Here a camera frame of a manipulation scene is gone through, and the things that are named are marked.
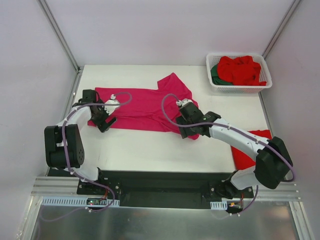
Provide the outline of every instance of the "white tabletop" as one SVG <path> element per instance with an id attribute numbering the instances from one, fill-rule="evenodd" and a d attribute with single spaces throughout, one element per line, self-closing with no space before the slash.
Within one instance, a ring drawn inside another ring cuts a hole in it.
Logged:
<path id="1" fill-rule="evenodd" d="M 244 130 L 265 130 L 267 123 L 258 94 L 214 95 L 205 66 L 86 65 L 75 101 L 82 90 L 102 88 L 158 89 L 157 81 L 175 73 L 192 91 L 205 114 L 215 112 Z M 85 160 L 102 170 L 165 172 L 232 172 L 228 144 L 206 136 L 182 139 L 173 132 L 109 129 L 81 130 Z"/>

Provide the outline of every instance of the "wire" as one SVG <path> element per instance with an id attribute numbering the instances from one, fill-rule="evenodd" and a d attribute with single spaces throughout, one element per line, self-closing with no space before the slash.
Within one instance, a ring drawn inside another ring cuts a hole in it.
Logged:
<path id="1" fill-rule="evenodd" d="M 108 196 L 108 190 L 106 189 L 105 190 L 105 194 L 100 198 L 99 202 L 103 201 L 103 200 L 106 200 L 107 196 Z"/>
<path id="2" fill-rule="evenodd" d="M 123 105 L 126 105 L 128 103 L 131 102 L 132 100 L 132 95 L 129 93 L 129 92 L 119 92 L 117 94 L 115 94 L 115 96 L 117 95 L 122 95 L 122 94 L 127 94 L 129 95 L 129 100 L 126 101 L 126 102 L 123 102 L 123 103 L 117 103 L 117 104 L 109 104 L 109 103 L 88 103 L 88 104 L 85 104 L 85 105 L 81 105 L 79 106 L 77 109 L 73 110 L 72 112 L 69 113 L 69 115 L 65 118 L 65 120 L 63 121 L 63 124 L 62 124 L 62 142 L 63 142 L 63 148 L 64 148 L 64 154 L 65 154 L 65 159 L 66 159 L 66 165 L 67 165 L 67 169 L 68 171 L 73 174 L 74 176 L 80 178 L 81 180 L 84 180 L 88 183 L 91 183 L 91 184 L 94 184 L 96 186 L 99 186 L 99 187 L 102 187 L 106 190 L 108 190 L 111 194 L 112 194 L 112 201 L 107 204 L 105 207 L 99 209 L 99 210 L 91 210 L 92 212 L 95 212 L 95 213 L 98 213 L 98 212 L 101 212 L 105 209 L 107 209 L 109 206 L 111 206 L 114 201 L 115 201 L 115 193 L 114 191 L 109 188 L 108 186 L 105 186 L 105 185 L 102 185 L 98 182 L 94 182 L 94 181 L 91 181 L 90 179 L 87 179 L 79 174 L 77 174 L 73 169 L 71 169 L 71 164 L 70 164 L 70 159 L 69 159 L 69 152 L 68 152 L 68 146 L 67 146 L 67 139 L 66 139 L 66 125 L 68 123 L 68 121 L 70 120 L 70 118 L 80 109 L 82 108 L 85 108 L 85 107 L 89 107 L 89 106 L 123 106 Z"/>
<path id="3" fill-rule="evenodd" d="M 98 97 L 98 101 L 101 100 L 100 94 L 96 90 L 94 90 L 94 91 L 95 91 L 96 96 Z"/>
<path id="4" fill-rule="evenodd" d="M 221 124 L 221 123 L 215 123 L 215 122 L 199 122 L 199 123 L 194 123 L 194 124 L 185 124 L 185 125 L 182 125 L 182 124 L 177 124 L 176 122 L 172 121 L 168 115 L 166 114 L 166 111 L 165 111 L 165 101 L 168 97 L 174 97 L 177 101 L 179 101 L 179 98 L 173 94 L 173 93 L 169 93 L 167 94 L 166 96 L 164 96 L 164 98 L 162 99 L 162 102 L 161 102 L 161 110 L 163 112 L 163 115 L 165 116 L 165 118 L 173 125 L 177 126 L 177 127 L 180 127 L 180 128 L 191 128 L 191 127 L 197 127 L 197 126 L 203 126 L 203 125 L 211 125 L 211 126 L 218 126 L 218 127 L 223 127 L 223 128 L 226 128 L 226 129 L 231 129 L 233 131 L 235 131 L 236 133 L 252 140 L 252 141 L 255 141 L 257 144 L 261 144 L 263 145 L 264 147 L 270 149 L 274 154 L 276 154 L 277 157 L 279 157 L 284 163 L 285 165 L 291 170 L 292 172 L 292 179 L 290 180 L 286 180 L 286 182 L 288 183 L 291 183 L 295 180 L 296 178 L 296 172 L 294 170 L 294 168 L 291 166 L 291 164 L 279 153 L 277 152 L 273 147 L 269 146 L 268 144 L 262 142 L 262 141 L 259 141 L 258 139 L 255 139 L 254 137 L 246 134 L 245 132 L 235 128 L 235 127 L 232 127 L 232 126 L 229 126 L 229 125 L 225 125 L 225 124 Z M 257 198 L 257 195 L 258 195 L 258 190 L 259 190 L 259 187 L 258 185 L 256 186 L 256 191 L 255 191 L 255 195 L 252 199 L 252 201 L 249 203 L 249 205 L 247 207 L 245 207 L 241 212 L 247 210 L 252 204 L 253 202 L 256 200 Z"/>
<path id="5" fill-rule="evenodd" d="M 223 220 L 223 219 L 226 219 L 227 217 L 232 217 L 232 216 L 239 216 L 238 214 L 241 214 L 241 213 L 243 213 L 244 211 L 246 211 L 248 208 L 250 208 L 250 206 L 254 203 L 254 201 L 256 200 L 256 198 L 257 198 L 257 196 L 258 196 L 258 191 L 259 191 L 259 186 L 257 185 L 256 186 L 256 190 L 255 190 L 255 194 L 254 194 L 254 196 L 253 196 L 253 199 L 251 200 L 251 202 L 248 204 L 248 206 L 246 206 L 244 209 L 242 209 L 242 211 L 241 212 L 239 212 L 239 213 L 233 213 L 233 214 L 229 214 L 229 215 L 227 215 L 227 216 L 224 216 L 224 217 L 221 217 L 221 218 L 219 218 L 219 217 L 216 217 L 216 216 L 214 216 L 213 214 L 212 214 L 212 216 L 215 218 L 215 219 L 217 219 L 217 220 Z"/>
<path id="6" fill-rule="evenodd" d="M 244 195 L 244 193 L 242 192 L 241 193 L 241 198 L 240 198 L 240 201 L 238 201 L 238 202 L 235 202 L 234 204 L 241 204 L 241 206 L 243 206 L 243 204 L 244 204 L 244 197 L 245 197 L 245 195 Z"/>
<path id="7" fill-rule="evenodd" d="M 77 207 L 77 208 L 73 209 L 72 211 L 66 213 L 65 215 L 62 215 L 62 216 L 59 216 L 59 217 L 53 218 L 53 219 L 45 219 L 45 218 L 42 216 L 42 213 L 43 213 L 43 210 L 44 210 L 44 207 L 42 206 L 42 207 L 40 208 L 40 211 L 39 211 L 39 218 L 40 218 L 42 221 L 44 221 L 44 222 L 52 223 L 52 222 L 58 221 L 58 220 L 60 220 L 60 219 L 63 219 L 63 218 L 65 218 L 65 217 L 73 214 L 74 212 L 77 212 L 77 211 L 79 211 L 79 210 L 84 210 L 84 209 L 85 209 L 84 207 Z"/>

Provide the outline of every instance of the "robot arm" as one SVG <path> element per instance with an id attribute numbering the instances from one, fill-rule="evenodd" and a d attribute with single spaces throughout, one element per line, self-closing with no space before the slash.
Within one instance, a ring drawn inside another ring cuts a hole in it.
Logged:
<path id="1" fill-rule="evenodd" d="M 181 113 L 176 119 L 177 124 L 208 123 L 208 125 L 180 127 L 182 138 L 195 134 L 215 138 L 239 149 L 256 162 L 253 167 L 233 172 L 227 180 L 215 186 L 214 191 L 221 197 L 232 199 L 237 192 L 254 185 L 275 189 L 284 179 L 289 172 L 288 166 L 264 144 L 274 148 L 291 166 L 293 165 L 287 148 L 280 138 L 274 137 L 269 140 L 234 126 L 231 129 L 230 123 L 220 115 L 210 111 L 203 114 L 189 99 L 178 101 L 177 105 Z"/>
<path id="2" fill-rule="evenodd" d="M 83 90 L 82 98 L 79 102 L 75 103 L 71 109 L 71 112 L 76 112 L 73 114 L 72 118 L 67 121 L 65 126 L 65 136 L 71 169 L 78 175 L 91 181 L 98 180 L 99 169 L 85 160 L 85 151 L 80 137 L 80 130 L 88 123 L 88 121 L 92 120 L 102 133 L 107 131 L 117 119 L 113 117 L 109 122 L 106 122 L 106 119 L 119 108 L 119 106 L 93 105 L 79 109 L 80 106 L 85 104 L 103 103 L 100 97 L 98 97 L 97 100 L 96 95 L 97 92 L 94 90 Z M 106 104 L 119 104 L 119 102 L 116 100 L 115 96 L 112 95 Z M 47 165 L 50 168 L 68 171 L 64 143 L 62 140 L 62 126 L 65 120 L 67 120 L 67 118 L 57 125 L 47 126 L 44 129 L 44 143 Z"/>

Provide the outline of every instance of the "laundry basket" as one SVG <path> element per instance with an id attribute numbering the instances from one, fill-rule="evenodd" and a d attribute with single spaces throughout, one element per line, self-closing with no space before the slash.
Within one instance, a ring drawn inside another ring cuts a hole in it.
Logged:
<path id="1" fill-rule="evenodd" d="M 261 72 L 259 76 L 259 82 L 266 82 L 265 86 L 234 86 L 234 85 L 215 85 L 212 82 L 211 78 L 211 69 L 214 65 L 217 65 L 220 59 L 223 56 L 227 56 L 231 59 L 235 59 L 238 57 L 243 56 L 252 56 L 253 61 L 259 63 L 261 65 Z M 272 81 L 271 75 L 267 67 L 267 63 L 265 59 L 259 55 L 254 53 L 209 53 L 206 56 L 206 69 L 208 72 L 209 82 L 211 84 L 212 90 L 214 92 L 221 92 L 221 93 L 243 93 L 243 94 L 256 94 L 263 89 L 271 88 Z"/>

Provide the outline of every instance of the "purple cable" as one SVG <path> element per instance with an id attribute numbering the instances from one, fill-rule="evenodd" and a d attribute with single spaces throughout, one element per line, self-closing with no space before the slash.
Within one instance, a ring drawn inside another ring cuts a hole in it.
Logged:
<path id="1" fill-rule="evenodd" d="M 105 209 L 107 209 L 109 206 L 111 206 L 114 201 L 115 201 L 115 193 L 114 191 L 112 191 L 111 188 L 109 188 L 108 186 L 105 186 L 105 185 L 102 185 L 100 183 L 97 183 L 97 182 L 94 182 L 94 181 L 91 181 L 83 176 L 80 176 L 79 174 L 77 174 L 74 170 L 71 169 L 71 165 L 70 165 L 70 159 L 69 159 L 69 153 L 68 153 L 68 146 L 67 146 L 67 139 L 66 139 L 66 125 L 68 123 L 68 120 L 80 109 L 83 109 L 85 107 L 89 107 L 89 106 L 123 106 L 123 105 L 126 105 L 128 103 L 131 102 L 132 100 L 132 95 L 131 93 L 129 92 L 119 92 L 117 94 L 115 94 L 114 96 L 117 96 L 117 95 L 121 95 L 121 94 L 127 94 L 129 95 L 129 100 L 124 102 L 124 103 L 118 103 L 118 104 L 109 104 L 109 103 L 88 103 L 88 104 L 85 104 L 85 105 L 81 105 L 80 107 L 78 107 L 76 110 L 73 110 L 72 112 L 69 113 L 69 115 L 66 117 L 66 120 L 63 122 L 62 124 L 62 141 L 63 141 L 63 148 L 64 148 L 64 154 L 65 154 L 65 159 L 66 159 L 66 166 L 67 166 L 67 169 L 68 171 L 71 173 L 71 174 L 74 174 L 76 177 L 82 179 L 82 180 L 85 180 L 87 181 L 88 183 L 91 183 L 91 184 L 94 184 L 94 185 L 97 185 L 99 187 L 102 187 L 108 191 L 111 192 L 113 198 L 112 198 L 112 201 L 106 205 L 105 207 L 103 207 L 102 209 L 99 209 L 99 210 L 94 210 L 92 212 L 95 212 L 95 213 L 98 213 L 98 212 L 101 212 Z"/>
<path id="2" fill-rule="evenodd" d="M 165 118 L 173 125 L 177 126 L 177 127 L 180 127 L 180 128 L 191 128 L 191 127 L 196 127 L 196 126 L 203 126 L 203 125 L 212 125 L 212 126 L 218 126 L 218 127 L 223 127 L 223 128 L 226 128 L 226 129 L 231 129 L 239 134 L 241 134 L 242 136 L 252 140 L 252 141 L 255 141 L 256 144 L 261 144 L 263 145 L 264 147 L 270 149 L 274 154 L 276 154 L 277 157 L 279 157 L 284 163 L 285 165 L 291 170 L 292 172 L 292 179 L 290 180 L 286 180 L 287 183 L 290 183 L 290 182 L 293 182 L 296 178 L 296 173 L 295 173 L 295 170 L 294 168 L 290 165 L 290 163 L 279 153 L 277 152 L 273 147 L 269 146 L 268 144 L 264 143 L 264 142 L 261 142 L 259 141 L 258 139 L 255 139 L 254 137 L 246 134 L 245 132 L 237 129 L 237 128 L 234 128 L 232 126 L 228 126 L 228 125 L 225 125 L 225 124 L 221 124 L 221 123 L 214 123 L 214 122 L 199 122 L 199 123 L 194 123 L 194 124 L 186 124 L 186 125 L 181 125 L 181 124 L 177 124 L 175 123 L 174 121 L 172 121 L 168 115 L 166 114 L 166 111 L 165 111 L 165 101 L 168 97 L 174 97 L 177 101 L 179 101 L 179 98 L 174 95 L 173 93 L 169 93 L 167 94 L 166 96 L 164 96 L 164 98 L 162 99 L 162 102 L 161 102 L 161 109 L 162 109 L 162 112 L 163 112 L 163 115 L 165 116 Z M 258 191 L 259 191 L 259 187 L 258 185 L 256 186 L 256 191 L 255 191 L 255 195 L 252 199 L 252 201 L 249 203 L 249 205 L 247 207 L 245 207 L 242 212 L 244 210 L 247 210 L 253 203 L 254 201 L 256 200 L 257 196 L 258 196 Z"/>
<path id="3" fill-rule="evenodd" d="M 78 211 L 78 210 L 83 210 L 85 209 L 84 207 L 77 207 L 76 209 L 73 209 L 72 211 L 68 212 L 67 214 L 65 215 L 62 215 L 62 216 L 59 216 L 57 218 L 54 218 L 54 219 L 45 219 L 43 216 L 42 216 L 42 212 L 44 210 L 44 207 L 41 207 L 40 211 L 39 211 L 39 218 L 44 221 L 44 222 L 47 222 L 47 223 L 52 223 L 52 222 L 55 222 L 55 221 L 58 221 L 60 219 L 63 219 L 67 216 L 69 216 L 70 214 L 73 214 L 74 212 Z"/>

